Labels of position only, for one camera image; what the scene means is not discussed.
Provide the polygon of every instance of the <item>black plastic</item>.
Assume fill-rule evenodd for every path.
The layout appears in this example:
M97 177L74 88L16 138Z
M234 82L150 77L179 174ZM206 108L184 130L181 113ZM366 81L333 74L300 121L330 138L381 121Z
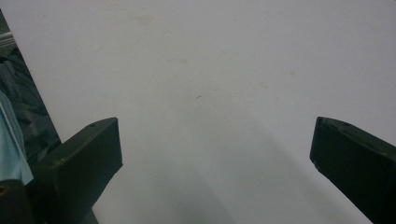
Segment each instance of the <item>black plastic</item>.
M318 118L310 159L374 223L396 223L396 147L336 119Z

